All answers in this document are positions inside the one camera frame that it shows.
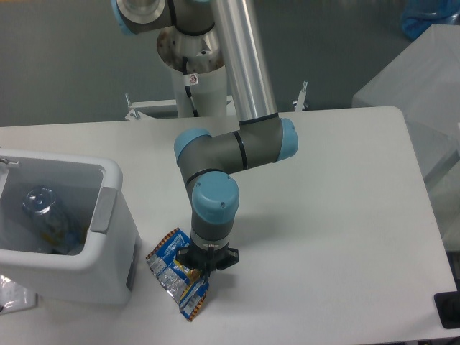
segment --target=robotic arm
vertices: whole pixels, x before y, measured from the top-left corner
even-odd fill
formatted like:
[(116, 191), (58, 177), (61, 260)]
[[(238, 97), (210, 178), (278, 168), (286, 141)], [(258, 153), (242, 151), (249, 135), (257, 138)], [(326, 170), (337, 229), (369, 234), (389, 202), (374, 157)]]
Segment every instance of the robotic arm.
[[(218, 48), (211, 51), (214, 61), (223, 54), (240, 130), (212, 137), (205, 129), (190, 129), (174, 146), (192, 205), (191, 243), (178, 250), (176, 260), (209, 277), (212, 271), (238, 262), (238, 250), (229, 248), (229, 235), (239, 189), (229, 174), (284, 160), (298, 149), (293, 123), (277, 113), (254, 5), (252, 0), (112, 0), (112, 4), (125, 32), (173, 26), (171, 37), (181, 37), (182, 49), (176, 52), (189, 48), (188, 56), (176, 54), (173, 59), (184, 74), (190, 66), (196, 70), (207, 65), (201, 63), (201, 55), (209, 51), (193, 54), (197, 40), (214, 42)], [(179, 42), (172, 40), (171, 46), (177, 47)]]

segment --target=white container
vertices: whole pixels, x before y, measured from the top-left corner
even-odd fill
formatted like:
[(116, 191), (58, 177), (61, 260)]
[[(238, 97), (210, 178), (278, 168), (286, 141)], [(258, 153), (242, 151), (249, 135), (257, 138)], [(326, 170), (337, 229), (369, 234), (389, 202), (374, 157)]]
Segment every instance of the white container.
[[(111, 160), (0, 149), (0, 274), (49, 298), (126, 303), (142, 241)], [(30, 231), (22, 199), (37, 185), (52, 188), (88, 234), (77, 255), (48, 254)]]

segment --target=gray floor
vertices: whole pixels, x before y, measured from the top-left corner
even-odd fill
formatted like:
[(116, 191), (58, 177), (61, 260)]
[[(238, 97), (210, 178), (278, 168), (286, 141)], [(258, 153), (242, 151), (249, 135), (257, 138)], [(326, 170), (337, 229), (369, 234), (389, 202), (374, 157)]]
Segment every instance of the gray floor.
[[(311, 109), (351, 97), (410, 42), (405, 1), (256, 0), (281, 111), (307, 80)], [(114, 121), (133, 101), (173, 98), (157, 33), (125, 37), (109, 0), (0, 1), (0, 127)]]

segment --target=white tabletop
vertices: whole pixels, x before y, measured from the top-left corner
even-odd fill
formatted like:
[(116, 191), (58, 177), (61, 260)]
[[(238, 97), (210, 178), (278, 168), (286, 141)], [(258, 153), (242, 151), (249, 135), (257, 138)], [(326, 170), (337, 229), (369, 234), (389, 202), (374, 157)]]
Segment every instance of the white tabletop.
[(122, 306), (42, 299), (0, 317), (2, 344), (369, 344), (458, 336), (433, 295), (455, 290), (402, 115), (394, 108), (285, 114), (294, 158), (240, 172), (231, 245), (240, 263), (213, 274), (187, 322), (144, 256), (190, 230), (175, 164), (182, 130), (235, 119), (171, 119), (0, 129), (0, 146), (109, 157), (144, 240)]

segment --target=light blue joint cap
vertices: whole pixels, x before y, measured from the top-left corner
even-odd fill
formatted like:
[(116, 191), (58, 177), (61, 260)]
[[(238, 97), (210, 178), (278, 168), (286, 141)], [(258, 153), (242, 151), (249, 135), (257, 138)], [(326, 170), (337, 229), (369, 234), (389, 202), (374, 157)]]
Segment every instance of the light blue joint cap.
[(118, 12), (118, 5), (116, 4), (116, 0), (111, 0), (111, 5), (112, 5), (112, 10), (114, 11), (115, 19), (118, 22), (121, 32), (123, 32), (127, 36), (134, 35), (134, 33), (123, 22), (120, 12)]
[(282, 144), (277, 162), (292, 157), (299, 148), (299, 139), (297, 138), (297, 132), (295, 131), (293, 122), (289, 119), (281, 119), (281, 122)]
[(238, 185), (224, 172), (208, 172), (193, 187), (192, 207), (210, 224), (220, 225), (234, 220), (238, 205)]
[(203, 136), (210, 137), (211, 133), (209, 133), (208, 130), (204, 128), (192, 128), (179, 134), (179, 137), (175, 138), (174, 142), (174, 153), (176, 162), (179, 161), (180, 153), (185, 149), (185, 147), (188, 144), (190, 144), (196, 138)]

